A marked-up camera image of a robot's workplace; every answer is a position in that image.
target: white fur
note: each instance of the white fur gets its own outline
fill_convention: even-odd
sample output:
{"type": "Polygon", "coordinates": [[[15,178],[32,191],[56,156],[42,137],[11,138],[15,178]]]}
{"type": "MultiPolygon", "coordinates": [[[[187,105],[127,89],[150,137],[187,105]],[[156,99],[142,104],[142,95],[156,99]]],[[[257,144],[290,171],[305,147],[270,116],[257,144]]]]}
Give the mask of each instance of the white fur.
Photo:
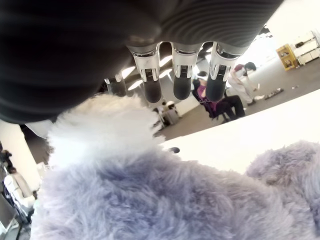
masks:
{"type": "Polygon", "coordinates": [[[102,94],[88,99],[61,114],[52,126],[48,133],[53,148],[49,164],[90,166],[106,156],[126,159],[150,151],[164,140],[153,137],[156,130],[151,129],[157,120],[157,114],[142,107],[137,97],[120,100],[102,94]]]}

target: black pants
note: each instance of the black pants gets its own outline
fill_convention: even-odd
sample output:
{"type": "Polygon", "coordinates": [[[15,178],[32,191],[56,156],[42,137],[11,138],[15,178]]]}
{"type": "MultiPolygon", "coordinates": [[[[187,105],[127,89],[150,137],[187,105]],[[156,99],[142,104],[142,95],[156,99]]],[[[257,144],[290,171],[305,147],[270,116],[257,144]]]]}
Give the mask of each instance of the black pants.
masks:
{"type": "Polygon", "coordinates": [[[238,95],[227,96],[223,98],[216,105],[215,112],[217,114],[226,113],[231,120],[236,120],[237,118],[241,118],[246,115],[244,111],[244,106],[242,105],[242,102],[238,95]]]}

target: shoe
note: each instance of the shoe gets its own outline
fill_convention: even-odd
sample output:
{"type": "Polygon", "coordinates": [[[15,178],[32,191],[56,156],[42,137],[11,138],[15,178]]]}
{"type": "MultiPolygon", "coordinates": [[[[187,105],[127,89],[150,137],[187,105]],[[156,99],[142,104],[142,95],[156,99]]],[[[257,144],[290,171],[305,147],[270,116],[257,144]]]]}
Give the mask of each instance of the shoe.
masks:
{"type": "Polygon", "coordinates": [[[256,101],[255,101],[254,99],[252,99],[252,102],[247,103],[246,105],[247,105],[247,106],[251,106],[251,105],[253,105],[253,104],[255,104],[255,103],[256,103],[256,101]]]}

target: woman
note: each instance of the woman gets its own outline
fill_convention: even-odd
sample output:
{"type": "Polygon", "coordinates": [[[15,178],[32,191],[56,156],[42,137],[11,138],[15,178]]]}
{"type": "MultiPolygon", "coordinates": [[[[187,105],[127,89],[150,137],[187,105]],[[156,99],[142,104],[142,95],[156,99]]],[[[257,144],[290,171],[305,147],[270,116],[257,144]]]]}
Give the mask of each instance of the woman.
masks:
{"type": "Polygon", "coordinates": [[[253,85],[253,83],[249,80],[248,71],[255,71],[256,65],[253,62],[248,62],[245,65],[238,64],[234,67],[234,69],[230,73],[230,77],[228,78],[229,84],[238,92],[240,97],[242,97],[248,106],[256,103],[254,97],[251,96],[250,91],[245,87],[244,83],[239,79],[242,76],[246,77],[247,82],[253,88],[253,91],[256,91],[257,88],[253,85]]]}

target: robotic hand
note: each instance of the robotic hand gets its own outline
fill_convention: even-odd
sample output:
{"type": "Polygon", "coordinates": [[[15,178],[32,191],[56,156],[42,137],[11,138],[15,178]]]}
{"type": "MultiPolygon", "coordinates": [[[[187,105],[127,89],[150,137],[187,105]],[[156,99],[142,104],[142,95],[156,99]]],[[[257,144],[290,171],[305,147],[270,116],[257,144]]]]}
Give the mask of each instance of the robotic hand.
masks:
{"type": "Polygon", "coordinates": [[[95,94],[103,80],[126,95],[133,56],[145,97],[161,98],[159,48],[172,46],[173,92],[190,94],[203,43],[213,42],[206,96],[219,101],[235,60],[283,0],[4,0],[0,19],[0,119],[54,118],[95,94]]]}

